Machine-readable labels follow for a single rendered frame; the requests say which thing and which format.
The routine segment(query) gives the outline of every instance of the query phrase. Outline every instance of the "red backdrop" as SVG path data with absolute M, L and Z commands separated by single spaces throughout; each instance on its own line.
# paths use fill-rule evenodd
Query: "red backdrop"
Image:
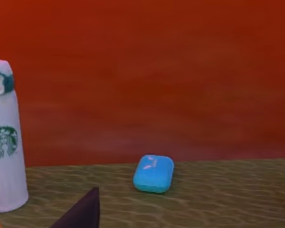
M 27 165 L 285 156 L 285 0 L 1 0 Z

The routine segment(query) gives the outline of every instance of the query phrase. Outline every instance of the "white bottle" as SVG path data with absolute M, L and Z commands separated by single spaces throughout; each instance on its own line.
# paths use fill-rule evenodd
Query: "white bottle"
M 0 60 L 0 212 L 21 207 L 28 198 L 13 72 Z

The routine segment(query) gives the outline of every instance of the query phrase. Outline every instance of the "blue soap bar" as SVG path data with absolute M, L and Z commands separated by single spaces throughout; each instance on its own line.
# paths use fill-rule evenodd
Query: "blue soap bar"
M 145 155 L 136 168 L 133 184 L 140 191 L 164 193 L 170 186 L 174 170 L 171 158 L 158 155 Z

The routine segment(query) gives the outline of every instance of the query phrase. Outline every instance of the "starbucks logo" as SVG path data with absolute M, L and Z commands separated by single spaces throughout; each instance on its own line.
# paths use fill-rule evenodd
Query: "starbucks logo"
M 11 156 L 18 145 L 17 131 L 12 127 L 0 127 L 0 158 Z

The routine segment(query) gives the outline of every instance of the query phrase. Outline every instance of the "bottle cap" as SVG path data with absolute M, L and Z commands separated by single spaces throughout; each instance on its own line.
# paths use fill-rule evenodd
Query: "bottle cap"
M 0 95 L 12 92 L 14 87 L 14 76 L 10 64 L 0 60 Z

